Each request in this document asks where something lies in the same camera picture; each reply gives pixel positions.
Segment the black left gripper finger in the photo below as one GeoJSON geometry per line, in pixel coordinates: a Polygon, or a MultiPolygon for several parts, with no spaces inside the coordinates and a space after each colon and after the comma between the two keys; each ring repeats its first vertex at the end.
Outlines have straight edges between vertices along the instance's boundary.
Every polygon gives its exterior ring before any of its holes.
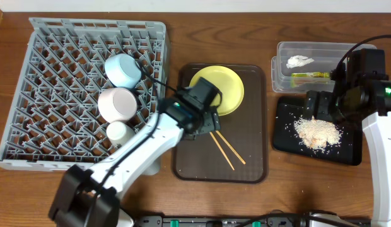
{"type": "Polygon", "coordinates": [[[203,133],[218,131],[221,129],[217,110],[205,112],[203,115],[203,133]]]}
{"type": "Polygon", "coordinates": [[[202,134],[205,134],[207,133],[207,130],[208,130],[208,126],[200,126],[197,130],[195,130],[194,132],[191,132],[191,133],[185,133],[184,134],[184,139],[185,140],[189,140],[189,141],[193,141],[197,138],[197,136],[200,136],[202,134]]]}

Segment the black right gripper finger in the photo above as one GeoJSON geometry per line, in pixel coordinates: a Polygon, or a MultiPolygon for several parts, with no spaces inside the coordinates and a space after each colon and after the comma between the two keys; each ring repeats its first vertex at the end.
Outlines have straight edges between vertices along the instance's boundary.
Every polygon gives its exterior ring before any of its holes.
{"type": "Polygon", "coordinates": [[[320,91],[318,97],[318,120],[333,122],[334,118],[331,114],[332,101],[334,94],[328,91],[320,91]]]}
{"type": "Polygon", "coordinates": [[[308,91],[306,93],[304,107],[303,107],[303,119],[312,120],[317,117],[318,102],[320,93],[318,91],[308,91]]]}

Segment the wooden chopstick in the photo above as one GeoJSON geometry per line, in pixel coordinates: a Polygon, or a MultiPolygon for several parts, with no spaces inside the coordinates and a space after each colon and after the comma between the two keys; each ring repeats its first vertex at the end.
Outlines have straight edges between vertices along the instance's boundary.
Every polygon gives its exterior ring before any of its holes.
{"type": "Polygon", "coordinates": [[[227,161],[227,163],[229,164],[229,166],[231,167],[231,169],[232,169],[233,171],[235,171],[234,166],[232,165],[231,161],[229,160],[228,156],[227,156],[226,153],[224,152],[223,148],[221,147],[220,143],[218,142],[218,140],[216,139],[216,137],[214,136],[214,134],[213,134],[212,132],[210,132],[209,135],[210,135],[211,138],[213,139],[214,143],[217,145],[218,149],[221,151],[221,154],[224,156],[225,160],[227,161]]]}
{"type": "Polygon", "coordinates": [[[244,164],[246,165],[245,160],[240,156],[240,154],[236,151],[236,149],[226,140],[226,138],[220,133],[220,131],[215,131],[215,133],[221,138],[221,140],[229,147],[229,149],[234,153],[234,155],[244,164]]]}

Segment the green snack wrapper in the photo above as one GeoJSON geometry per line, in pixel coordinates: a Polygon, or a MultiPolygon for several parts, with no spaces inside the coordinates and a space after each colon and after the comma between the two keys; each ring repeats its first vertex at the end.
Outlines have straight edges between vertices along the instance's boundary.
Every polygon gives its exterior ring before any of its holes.
{"type": "Polygon", "coordinates": [[[312,72],[312,73],[292,73],[290,85],[292,88],[304,84],[319,83],[330,80],[330,73],[312,72]]]}

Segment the rice and nut scraps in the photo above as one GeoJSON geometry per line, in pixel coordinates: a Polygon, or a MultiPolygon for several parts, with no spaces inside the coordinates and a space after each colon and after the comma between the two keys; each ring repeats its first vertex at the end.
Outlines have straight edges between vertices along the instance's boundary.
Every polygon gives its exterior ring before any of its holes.
{"type": "Polygon", "coordinates": [[[342,131],[331,122],[300,118],[293,126],[302,143],[314,151],[324,152],[329,146],[338,146],[341,143],[342,131]]]}

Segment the yellow plate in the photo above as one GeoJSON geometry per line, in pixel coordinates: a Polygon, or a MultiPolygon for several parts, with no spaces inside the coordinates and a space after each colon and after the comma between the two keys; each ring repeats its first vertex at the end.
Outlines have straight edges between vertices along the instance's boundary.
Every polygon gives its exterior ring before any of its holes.
{"type": "Polygon", "coordinates": [[[239,75],[232,69],[224,66],[205,67],[192,77],[190,87],[193,87],[200,78],[208,80],[222,93],[223,97],[216,95],[211,104],[212,106],[219,105],[219,116],[234,112],[242,103],[245,93],[244,85],[239,75]]]}

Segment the white tissue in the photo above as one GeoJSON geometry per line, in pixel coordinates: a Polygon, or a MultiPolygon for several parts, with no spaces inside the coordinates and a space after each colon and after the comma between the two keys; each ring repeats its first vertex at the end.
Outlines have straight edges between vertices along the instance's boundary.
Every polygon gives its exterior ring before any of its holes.
{"type": "Polygon", "coordinates": [[[310,57],[303,56],[303,55],[295,55],[293,57],[290,57],[286,63],[286,67],[288,69],[292,69],[295,67],[303,67],[307,64],[312,63],[314,60],[310,57]]]}

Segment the pink bowl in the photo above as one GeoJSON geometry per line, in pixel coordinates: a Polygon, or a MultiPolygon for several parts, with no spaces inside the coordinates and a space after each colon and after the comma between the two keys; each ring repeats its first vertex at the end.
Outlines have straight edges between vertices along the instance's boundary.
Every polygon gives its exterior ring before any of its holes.
{"type": "Polygon", "coordinates": [[[109,88],[100,93],[98,109],[108,123],[127,122],[136,114],[136,97],[125,88],[109,88]]]}

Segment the light blue bowl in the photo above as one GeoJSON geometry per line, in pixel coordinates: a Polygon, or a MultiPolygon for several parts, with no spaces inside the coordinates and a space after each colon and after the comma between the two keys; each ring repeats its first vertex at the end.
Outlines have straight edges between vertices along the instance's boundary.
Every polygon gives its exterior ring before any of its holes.
{"type": "Polygon", "coordinates": [[[141,79],[141,70],[129,54],[117,54],[105,61],[105,73],[116,87],[133,89],[141,79]]]}

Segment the white cup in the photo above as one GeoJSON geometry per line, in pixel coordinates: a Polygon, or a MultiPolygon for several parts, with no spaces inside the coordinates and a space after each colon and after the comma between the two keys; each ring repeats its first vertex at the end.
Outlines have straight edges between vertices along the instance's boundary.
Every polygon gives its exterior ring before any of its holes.
{"type": "Polygon", "coordinates": [[[136,134],[128,125],[119,121],[110,123],[106,133],[108,139],[116,148],[120,148],[136,134]]]}

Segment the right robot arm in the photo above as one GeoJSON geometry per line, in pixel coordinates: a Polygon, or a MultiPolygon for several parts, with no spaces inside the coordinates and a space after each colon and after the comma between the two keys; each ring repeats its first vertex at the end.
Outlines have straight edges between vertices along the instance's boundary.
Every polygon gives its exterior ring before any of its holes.
{"type": "Polygon", "coordinates": [[[380,49],[352,48],[330,75],[334,89],[308,91],[303,118],[362,128],[374,191],[372,226],[391,226],[391,80],[380,49]]]}

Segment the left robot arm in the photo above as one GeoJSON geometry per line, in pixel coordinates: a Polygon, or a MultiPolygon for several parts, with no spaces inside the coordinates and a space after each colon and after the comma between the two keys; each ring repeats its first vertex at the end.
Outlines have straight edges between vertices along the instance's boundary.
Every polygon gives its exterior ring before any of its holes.
{"type": "Polygon", "coordinates": [[[84,170],[78,165],[63,175],[49,209],[58,226],[133,226],[120,200],[135,180],[184,136],[220,128],[212,104],[222,92],[200,78],[170,98],[158,101],[148,123],[116,152],[84,170]]]}

